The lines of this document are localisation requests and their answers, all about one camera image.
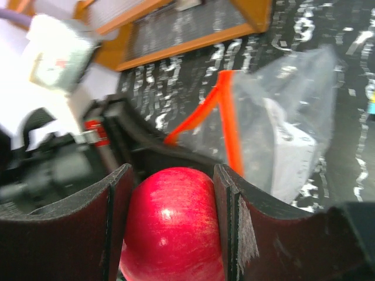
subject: orange wooden frame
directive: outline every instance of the orange wooden frame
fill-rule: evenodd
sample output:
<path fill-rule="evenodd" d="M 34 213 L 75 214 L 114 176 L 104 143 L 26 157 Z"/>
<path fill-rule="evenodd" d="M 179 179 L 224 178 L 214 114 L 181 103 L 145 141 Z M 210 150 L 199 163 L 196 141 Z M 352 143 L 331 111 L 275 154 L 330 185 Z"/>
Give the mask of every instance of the orange wooden frame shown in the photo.
<path fill-rule="evenodd" d="M 8 8 L 34 15 L 32 6 L 33 0 L 9 0 Z M 201 38 L 184 42 L 177 46 L 148 54 L 132 60 L 125 60 L 129 52 L 129 42 L 135 28 L 134 22 L 154 10 L 167 5 L 172 0 L 144 0 L 143 3 L 127 10 L 122 15 L 114 18 L 110 22 L 98 28 L 96 31 L 100 35 L 106 35 L 114 30 L 119 30 L 116 39 L 105 41 L 98 52 L 96 62 L 115 71 L 123 71 L 129 68 L 151 63 L 170 56 L 175 56 L 191 50 L 210 46 L 225 40 L 249 35 L 252 33 L 265 32 L 269 26 L 272 0 L 228 0 L 241 12 L 247 23 L 232 28 L 212 33 Z M 88 9 L 95 0 L 81 0 L 77 3 L 73 18 L 88 23 Z"/>

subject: apple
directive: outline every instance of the apple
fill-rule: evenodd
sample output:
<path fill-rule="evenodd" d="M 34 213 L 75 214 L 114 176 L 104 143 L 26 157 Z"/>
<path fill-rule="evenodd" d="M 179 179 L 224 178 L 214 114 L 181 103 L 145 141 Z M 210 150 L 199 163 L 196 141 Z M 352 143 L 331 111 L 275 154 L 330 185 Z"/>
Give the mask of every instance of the apple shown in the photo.
<path fill-rule="evenodd" d="M 127 281 L 224 281 L 212 180 L 174 167 L 133 192 L 121 252 Z"/>

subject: white plastic part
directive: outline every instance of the white plastic part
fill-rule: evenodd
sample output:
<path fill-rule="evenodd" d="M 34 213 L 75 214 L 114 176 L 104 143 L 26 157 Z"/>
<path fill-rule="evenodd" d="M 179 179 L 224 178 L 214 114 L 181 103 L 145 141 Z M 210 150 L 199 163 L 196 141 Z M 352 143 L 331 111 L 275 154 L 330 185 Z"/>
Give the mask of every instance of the white plastic part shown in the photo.
<path fill-rule="evenodd" d="M 30 80 L 33 69 L 39 63 L 38 58 L 40 54 L 48 50 L 48 48 L 54 47 L 47 42 L 47 36 L 43 36 L 43 33 L 46 34 L 46 25 L 59 28 L 58 20 L 53 17 L 37 15 L 33 18 L 30 31 L 26 36 L 30 40 L 30 43 L 22 53 L 23 67 L 21 68 L 21 83 L 25 84 L 23 88 L 30 95 L 34 95 L 38 100 L 43 100 L 46 110 L 61 122 L 66 131 L 74 135 L 77 142 L 82 143 L 82 129 L 78 121 L 79 116 L 75 116 L 69 103 L 71 93 L 60 89 L 51 90 Z"/>
<path fill-rule="evenodd" d="M 64 68 L 57 65 L 58 59 L 69 57 L 69 31 L 58 19 L 48 15 L 37 15 L 33 18 L 26 38 L 28 38 L 43 54 L 39 61 L 34 64 L 38 76 L 42 75 L 44 85 L 56 85 Z"/>
<path fill-rule="evenodd" d="M 184 11 L 192 7 L 202 4 L 202 0 L 177 0 L 176 1 L 176 10 Z"/>
<path fill-rule="evenodd" d="M 310 176 L 316 140 L 288 123 L 285 110 L 279 103 L 270 98 L 264 98 L 264 103 L 275 140 L 271 195 L 290 203 Z"/>

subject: white paint marks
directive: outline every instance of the white paint marks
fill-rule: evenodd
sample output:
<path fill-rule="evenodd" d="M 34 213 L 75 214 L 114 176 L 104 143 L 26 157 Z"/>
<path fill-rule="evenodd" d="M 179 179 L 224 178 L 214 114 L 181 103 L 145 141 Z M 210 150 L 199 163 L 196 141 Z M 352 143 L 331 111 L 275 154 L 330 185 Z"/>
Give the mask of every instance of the white paint marks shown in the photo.
<path fill-rule="evenodd" d="M 152 87 L 155 84 L 155 78 L 152 75 L 152 72 L 155 69 L 155 65 L 149 64 L 146 66 L 146 89 L 144 92 L 144 98 L 142 102 L 142 109 L 141 109 L 141 115 L 145 114 L 147 105 L 149 106 L 149 114 L 145 117 L 146 121 L 150 120 L 151 116 L 154 114 L 154 104 L 153 102 L 150 102 L 151 98 L 154 98 L 153 95 L 153 89 Z"/>
<path fill-rule="evenodd" d="M 281 38 L 281 35 L 280 35 L 280 34 L 277 34 L 277 35 L 273 38 L 273 40 L 272 40 L 272 42 L 271 42 L 271 45 L 272 45 L 274 48 L 276 48 L 276 49 L 278 49 L 278 50 L 280 50 L 280 51 L 291 52 L 292 49 L 290 49 L 290 48 L 286 48 L 286 47 L 280 47 L 280 46 L 279 46 L 278 42 L 279 42 L 280 38 Z"/>
<path fill-rule="evenodd" d="M 211 56 L 209 63 L 213 65 L 209 66 L 206 70 L 206 74 L 202 80 L 202 86 L 199 89 L 199 103 L 203 103 L 205 100 L 204 94 L 206 93 L 206 86 L 208 85 L 209 81 L 211 80 L 211 76 L 220 68 L 221 61 L 224 57 L 225 46 L 224 44 L 216 44 L 214 47 L 217 49 Z"/>
<path fill-rule="evenodd" d="M 310 41 L 314 29 L 315 25 L 313 24 L 313 21 L 307 18 L 300 18 L 294 25 L 295 33 L 301 35 L 301 38 L 299 39 L 301 42 Z"/>
<path fill-rule="evenodd" d="M 366 162 L 362 159 L 362 153 L 364 151 L 364 146 L 366 144 L 367 139 L 367 133 L 369 131 L 369 126 L 367 126 L 366 121 L 368 118 L 368 113 L 363 110 L 359 109 L 359 111 L 362 113 L 359 122 L 361 124 L 361 134 L 359 137 L 357 152 L 356 152 L 356 159 L 357 162 L 361 168 L 361 173 L 358 175 L 356 182 L 357 186 L 353 188 L 354 195 L 357 197 L 357 200 L 359 202 L 363 202 L 361 191 L 364 189 L 363 181 L 367 179 L 369 176 L 369 171 L 367 170 Z"/>
<path fill-rule="evenodd" d="M 250 68 L 250 62 L 251 62 L 251 59 L 253 58 L 252 53 L 254 51 L 254 45 L 256 43 L 257 43 L 256 39 L 254 39 L 252 36 L 248 37 L 245 51 L 243 53 L 243 56 L 245 57 L 245 59 L 241 68 L 241 70 L 245 73 L 248 73 L 248 70 Z"/>
<path fill-rule="evenodd" d="M 352 97 L 356 97 L 357 96 L 356 90 L 354 90 L 354 89 L 348 89 L 348 91 L 349 91 L 349 95 L 351 95 Z"/>
<path fill-rule="evenodd" d="M 373 46 L 374 44 L 372 41 L 366 42 L 361 52 L 360 65 L 364 73 L 366 74 L 366 76 L 369 76 L 369 77 L 374 77 L 374 74 L 369 69 L 369 63 L 368 63 L 370 53 L 372 53 Z"/>
<path fill-rule="evenodd" d="M 143 72 L 144 66 L 138 66 L 135 70 L 135 82 L 134 82 L 134 90 L 133 90 L 133 97 L 137 102 L 136 108 L 141 105 L 141 88 L 143 85 Z"/>
<path fill-rule="evenodd" d="M 310 41 L 313 31 L 315 30 L 314 22 L 311 20 L 314 16 L 313 10 L 315 7 L 310 3 L 311 0 L 306 0 L 298 8 L 298 12 L 303 14 L 294 24 L 295 33 L 300 35 L 300 37 L 297 38 L 299 42 Z"/>
<path fill-rule="evenodd" d="M 234 65 L 234 58 L 236 57 L 236 54 L 241 48 L 242 39 L 235 39 L 233 42 L 229 44 L 229 47 L 227 49 L 227 53 L 224 57 L 224 69 L 226 70 L 232 70 Z"/>
<path fill-rule="evenodd" d="M 164 121 L 165 121 L 165 115 L 166 113 L 160 114 L 158 117 L 156 117 L 155 123 L 156 123 L 156 129 L 163 130 L 164 128 Z"/>
<path fill-rule="evenodd" d="M 156 110 L 161 108 L 161 102 L 163 101 L 163 82 L 166 80 L 164 69 L 166 69 L 165 60 L 162 60 L 159 66 L 158 81 L 156 82 L 157 92 L 154 101 Z"/>
<path fill-rule="evenodd" d="M 374 36 L 374 32 L 370 29 L 367 31 L 361 31 L 357 39 L 350 45 L 346 54 L 350 56 L 353 55 L 360 45 L 363 45 L 365 41 L 367 41 L 369 38 L 373 36 Z"/>
<path fill-rule="evenodd" d="M 300 195 L 302 198 L 312 197 L 314 200 L 318 200 L 318 187 L 313 185 L 314 180 L 309 179 L 306 184 L 301 188 Z M 318 202 L 313 202 L 312 205 L 306 207 L 299 207 L 298 202 L 294 200 L 291 205 L 293 207 L 299 208 L 301 210 L 307 211 L 309 213 L 315 213 L 318 209 L 323 209 L 323 207 Z"/>
<path fill-rule="evenodd" d="M 171 57 L 171 70 L 174 70 L 174 71 L 173 71 L 172 77 L 168 79 L 169 86 L 176 85 L 176 82 L 178 81 L 178 78 L 180 75 L 181 62 L 182 62 L 182 56 Z"/>
<path fill-rule="evenodd" d="M 122 83 L 121 92 L 127 92 L 129 90 L 130 75 L 128 74 L 125 81 Z"/>
<path fill-rule="evenodd" d="M 244 274 L 246 264 L 251 262 L 252 259 L 259 257 L 250 211 L 242 196 L 240 196 L 238 204 L 240 209 L 238 218 L 237 280 L 240 279 L 240 272 Z"/>

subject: purple cable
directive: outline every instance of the purple cable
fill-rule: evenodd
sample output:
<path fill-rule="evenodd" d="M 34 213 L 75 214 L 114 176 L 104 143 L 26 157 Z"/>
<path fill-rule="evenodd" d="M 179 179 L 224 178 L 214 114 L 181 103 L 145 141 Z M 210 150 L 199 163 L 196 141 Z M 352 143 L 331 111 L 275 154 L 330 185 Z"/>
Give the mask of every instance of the purple cable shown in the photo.
<path fill-rule="evenodd" d="M 13 10 L 0 8 L 0 19 L 9 19 L 15 23 L 29 27 L 31 25 L 32 17 L 26 16 L 22 13 L 17 13 Z"/>

